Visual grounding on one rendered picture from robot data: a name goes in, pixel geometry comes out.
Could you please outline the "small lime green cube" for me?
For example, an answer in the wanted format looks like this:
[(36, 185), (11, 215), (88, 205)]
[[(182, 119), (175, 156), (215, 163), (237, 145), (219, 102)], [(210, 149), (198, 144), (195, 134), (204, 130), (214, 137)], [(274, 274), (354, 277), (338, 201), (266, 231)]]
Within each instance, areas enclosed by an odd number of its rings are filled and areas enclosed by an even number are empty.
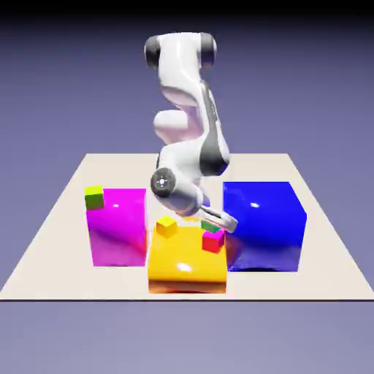
[(86, 210), (98, 210), (104, 207), (104, 189), (101, 185), (84, 188)]

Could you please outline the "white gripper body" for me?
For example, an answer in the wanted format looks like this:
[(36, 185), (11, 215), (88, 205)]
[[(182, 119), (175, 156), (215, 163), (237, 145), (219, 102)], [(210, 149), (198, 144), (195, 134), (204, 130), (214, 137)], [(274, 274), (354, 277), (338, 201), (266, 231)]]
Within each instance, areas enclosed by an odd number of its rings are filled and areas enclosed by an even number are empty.
[(197, 216), (209, 224), (217, 226), (229, 233), (233, 233), (237, 228), (238, 221), (236, 218), (230, 216), (224, 211), (218, 211), (211, 207), (202, 205), (197, 213)]

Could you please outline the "large orange box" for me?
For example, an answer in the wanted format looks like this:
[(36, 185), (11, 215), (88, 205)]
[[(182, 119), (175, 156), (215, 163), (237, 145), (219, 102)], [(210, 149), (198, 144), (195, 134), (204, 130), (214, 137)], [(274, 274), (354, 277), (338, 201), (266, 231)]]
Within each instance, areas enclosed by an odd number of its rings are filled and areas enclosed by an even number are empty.
[(148, 257), (148, 290), (153, 294), (224, 294), (227, 281), (225, 241), (217, 254), (202, 250), (200, 226), (180, 226), (171, 237), (153, 230)]

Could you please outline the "small yellow cube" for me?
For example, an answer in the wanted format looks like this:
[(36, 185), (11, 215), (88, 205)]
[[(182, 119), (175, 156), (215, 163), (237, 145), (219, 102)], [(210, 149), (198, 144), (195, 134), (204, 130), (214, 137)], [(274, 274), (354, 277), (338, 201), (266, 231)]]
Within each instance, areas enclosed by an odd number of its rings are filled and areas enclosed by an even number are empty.
[(177, 230), (177, 221), (169, 216), (164, 216), (156, 222), (156, 232), (163, 237), (171, 237)]

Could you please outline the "large blue box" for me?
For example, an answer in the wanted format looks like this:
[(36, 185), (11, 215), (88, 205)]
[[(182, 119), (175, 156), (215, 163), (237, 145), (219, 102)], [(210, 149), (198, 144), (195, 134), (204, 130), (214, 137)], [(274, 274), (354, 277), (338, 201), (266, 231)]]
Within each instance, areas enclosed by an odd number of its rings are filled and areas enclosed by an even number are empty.
[(238, 221), (226, 236), (228, 271), (298, 270), (307, 213), (289, 182), (225, 182), (223, 207)]

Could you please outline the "small red cube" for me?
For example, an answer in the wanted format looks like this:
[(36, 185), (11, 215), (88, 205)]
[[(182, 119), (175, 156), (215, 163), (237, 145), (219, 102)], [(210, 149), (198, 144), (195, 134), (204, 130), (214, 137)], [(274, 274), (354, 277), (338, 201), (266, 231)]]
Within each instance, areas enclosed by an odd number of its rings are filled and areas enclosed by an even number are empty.
[(219, 229), (216, 232), (205, 231), (202, 235), (202, 250), (219, 253), (224, 246), (225, 231)]

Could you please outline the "large magenta box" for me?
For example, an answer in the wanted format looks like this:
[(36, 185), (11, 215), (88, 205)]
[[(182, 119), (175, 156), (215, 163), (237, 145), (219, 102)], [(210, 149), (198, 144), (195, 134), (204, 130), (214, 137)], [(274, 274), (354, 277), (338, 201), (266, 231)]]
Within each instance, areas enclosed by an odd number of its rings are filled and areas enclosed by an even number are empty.
[(146, 190), (105, 188), (104, 206), (86, 211), (95, 267), (143, 267), (147, 256)]

